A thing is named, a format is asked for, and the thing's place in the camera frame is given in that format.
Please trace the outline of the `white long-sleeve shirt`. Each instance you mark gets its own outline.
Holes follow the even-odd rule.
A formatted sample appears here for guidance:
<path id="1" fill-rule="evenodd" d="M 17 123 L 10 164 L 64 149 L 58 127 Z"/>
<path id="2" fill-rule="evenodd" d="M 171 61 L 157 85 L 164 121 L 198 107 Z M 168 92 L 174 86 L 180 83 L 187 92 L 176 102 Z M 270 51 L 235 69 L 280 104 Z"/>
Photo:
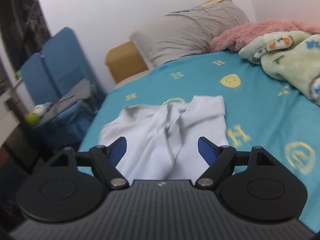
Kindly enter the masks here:
<path id="1" fill-rule="evenodd" d="M 191 102 L 164 106 L 126 106 L 100 132 L 99 144 L 109 146 L 124 137 L 127 150 L 116 168 L 134 180 L 195 182 L 213 157 L 199 153 L 198 139 L 227 145 L 222 96 L 194 96 Z"/>

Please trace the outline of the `blue folding chair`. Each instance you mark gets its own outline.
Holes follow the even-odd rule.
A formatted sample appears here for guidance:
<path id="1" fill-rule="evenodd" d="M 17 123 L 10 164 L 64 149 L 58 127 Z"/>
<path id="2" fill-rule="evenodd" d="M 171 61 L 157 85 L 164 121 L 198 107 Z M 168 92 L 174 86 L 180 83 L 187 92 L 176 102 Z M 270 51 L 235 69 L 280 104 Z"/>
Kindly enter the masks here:
<path id="1" fill-rule="evenodd" d="M 39 53 L 22 66 L 21 74 L 35 105 L 54 105 L 82 79 L 95 86 L 98 110 L 105 99 L 75 32 L 65 27 L 46 42 Z M 52 150 L 82 141 L 96 113 L 90 113 L 80 102 L 65 110 L 50 122 L 33 129 Z"/>

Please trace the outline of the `teal patterned bed sheet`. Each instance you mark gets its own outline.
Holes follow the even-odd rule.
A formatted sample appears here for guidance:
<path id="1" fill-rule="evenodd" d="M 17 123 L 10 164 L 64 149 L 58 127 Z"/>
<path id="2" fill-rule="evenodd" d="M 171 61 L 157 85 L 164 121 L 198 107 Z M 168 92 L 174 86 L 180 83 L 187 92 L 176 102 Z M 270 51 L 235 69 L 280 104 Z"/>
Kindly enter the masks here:
<path id="1" fill-rule="evenodd" d="M 195 96 L 222 96 L 223 136 L 241 151 L 262 146 L 297 176 L 308 190 L 302 222 L 319 230 L 319 107 L 285 81 L 269 77 L 237 54 L 219 52 L 167 63 L 111 91 L 80 146 L 81 151 L 115 137 L 106 125 L 124 107 L 168 108 Z"/>

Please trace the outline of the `grey bag on chair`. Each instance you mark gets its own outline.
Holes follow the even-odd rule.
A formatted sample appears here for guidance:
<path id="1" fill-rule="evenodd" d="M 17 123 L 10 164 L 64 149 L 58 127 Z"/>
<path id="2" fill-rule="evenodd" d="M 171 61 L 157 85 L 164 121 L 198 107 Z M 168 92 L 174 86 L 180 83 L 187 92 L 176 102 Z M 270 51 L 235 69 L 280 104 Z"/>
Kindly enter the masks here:
<path id="1" fill-rule="evenodd" d="M 44 125 L 59 114 L 69 109 L 74 104 L 80 102 L 90 113 L 98 110 L 98 103 L 95 99 L 95 86 L 89 79 L 84 78 L 78 82 L 66 95 L 64 95 L 41 119 L 40 124 Z"/>

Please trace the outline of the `small plush toy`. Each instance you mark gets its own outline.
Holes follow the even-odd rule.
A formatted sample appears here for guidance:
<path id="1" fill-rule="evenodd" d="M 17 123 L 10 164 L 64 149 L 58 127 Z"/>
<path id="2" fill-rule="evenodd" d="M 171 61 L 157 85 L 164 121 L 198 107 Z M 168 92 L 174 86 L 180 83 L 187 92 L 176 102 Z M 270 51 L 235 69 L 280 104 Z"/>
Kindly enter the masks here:
<path id="1" fill-rule="evenodd" d="M 36 105 L 34 110 L 24 115 L 24 119 L 30 126 L 36 126 L 40 123 L 44 115 L 53 107 L 52 102 Z"/>

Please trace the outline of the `yellow-brown bed headboard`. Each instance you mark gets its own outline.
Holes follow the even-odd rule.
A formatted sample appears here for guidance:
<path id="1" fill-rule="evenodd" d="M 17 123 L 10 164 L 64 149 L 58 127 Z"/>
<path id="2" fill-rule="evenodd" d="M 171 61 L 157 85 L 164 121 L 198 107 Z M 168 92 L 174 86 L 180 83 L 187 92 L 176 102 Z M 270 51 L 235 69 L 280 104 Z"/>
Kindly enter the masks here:
<path id="1" fill-rule="evenodd" d="M 105 64 L 116 84 L 136 74 L 148 71 L 142 56 L 131 42 L 125 42 L 109 50 Z"/>

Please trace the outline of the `white desk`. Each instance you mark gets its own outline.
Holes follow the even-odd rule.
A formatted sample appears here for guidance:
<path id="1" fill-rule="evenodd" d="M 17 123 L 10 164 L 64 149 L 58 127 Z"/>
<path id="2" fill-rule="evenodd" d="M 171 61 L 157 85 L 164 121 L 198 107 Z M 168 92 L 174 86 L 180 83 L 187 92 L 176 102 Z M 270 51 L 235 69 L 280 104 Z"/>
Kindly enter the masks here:
<path id="1" fill-rule="evenodd" d="M 14 110 L 16 108 L 11 91 L 8 89 L 1 90 L 1 147 L 20 124 Z"/>

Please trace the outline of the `pink fluffy blanket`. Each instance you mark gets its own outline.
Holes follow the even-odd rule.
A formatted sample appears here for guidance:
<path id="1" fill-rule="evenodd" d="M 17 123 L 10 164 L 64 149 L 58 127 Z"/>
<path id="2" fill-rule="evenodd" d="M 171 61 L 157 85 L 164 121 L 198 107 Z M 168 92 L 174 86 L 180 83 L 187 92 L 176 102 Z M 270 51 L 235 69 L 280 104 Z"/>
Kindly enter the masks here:
<path id="1" fill-rule="evenodd" d="M 298 21 L 269 19 L 258 23 L 246 23 L 228 29 L 214 37 L 210 42 L 210 51 L 218 52 L 230 50 L 238 53 L 242 48 L 258 36 L 274 32 L 304 31 L 310 34 L 319 34 L 319 24 L 308 24 Z"/>

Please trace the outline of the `green cartoon fleece blanket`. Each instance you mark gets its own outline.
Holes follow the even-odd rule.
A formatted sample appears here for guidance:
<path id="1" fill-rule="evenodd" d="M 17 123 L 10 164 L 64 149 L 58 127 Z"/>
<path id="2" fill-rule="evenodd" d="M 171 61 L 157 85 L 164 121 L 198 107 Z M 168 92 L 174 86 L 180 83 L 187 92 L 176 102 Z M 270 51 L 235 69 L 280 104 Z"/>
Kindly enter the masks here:
<path id="1" fill-rule="evenodd" d="M 287 81 L 319 105 L 319 35 L 304 31 L 274 32 L 255 38 L 239 56 L 261 65 L 274 79 Z"/>

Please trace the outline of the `dark window with grille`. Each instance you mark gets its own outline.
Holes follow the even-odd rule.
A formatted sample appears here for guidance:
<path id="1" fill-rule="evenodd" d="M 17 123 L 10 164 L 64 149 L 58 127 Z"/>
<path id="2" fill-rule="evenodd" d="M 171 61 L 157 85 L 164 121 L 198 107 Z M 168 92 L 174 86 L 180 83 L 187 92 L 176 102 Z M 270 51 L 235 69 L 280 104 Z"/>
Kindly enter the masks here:
<path id="1" fill-rule="evenodd" d="M 38 0 L 1 0 L 1 36 L 15 72 L 51 38 Z"/>

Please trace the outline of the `yellow pillow behind grey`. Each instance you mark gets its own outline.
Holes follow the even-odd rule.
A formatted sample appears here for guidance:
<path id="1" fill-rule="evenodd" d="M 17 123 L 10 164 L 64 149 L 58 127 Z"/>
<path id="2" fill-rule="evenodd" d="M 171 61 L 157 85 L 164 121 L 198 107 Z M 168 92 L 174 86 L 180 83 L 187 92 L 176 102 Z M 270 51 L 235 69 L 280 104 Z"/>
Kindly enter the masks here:
<path id="1" fill-rule="evenodd" d="M 210 7 L 212 5 L 215 5 L 217 3 L 220 3 L 222 1 L 232 1 L 232 0 L 210 0 L 207 2 L 202 3 L 201 5 L 198 6 L 198 8 L 206 8 L 206 7 Z"/>

